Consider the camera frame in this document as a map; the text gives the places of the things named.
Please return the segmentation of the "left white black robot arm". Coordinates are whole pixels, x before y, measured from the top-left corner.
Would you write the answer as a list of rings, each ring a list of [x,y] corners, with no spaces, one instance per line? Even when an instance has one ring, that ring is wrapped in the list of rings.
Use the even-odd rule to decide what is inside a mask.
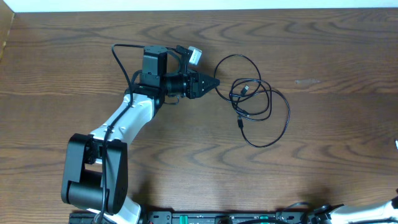
[[[61,198],[89,211],[77,223],[138,223],[141,206],[127,196],[127,150],[166,97],[200,98],[220,81],[189,68],[202,51],[178,45],[142,46],[142,69],[127,77],[120,107],[89,134],[74,134],[68,144]]]

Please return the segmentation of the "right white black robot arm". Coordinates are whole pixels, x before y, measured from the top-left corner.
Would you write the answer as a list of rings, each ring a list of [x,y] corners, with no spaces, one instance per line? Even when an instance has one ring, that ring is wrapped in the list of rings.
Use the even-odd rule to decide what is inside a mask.
[[[386,202],[363,206],[323,205],[309,212],[305,224],[389,224],[397,223],[397,196]]]

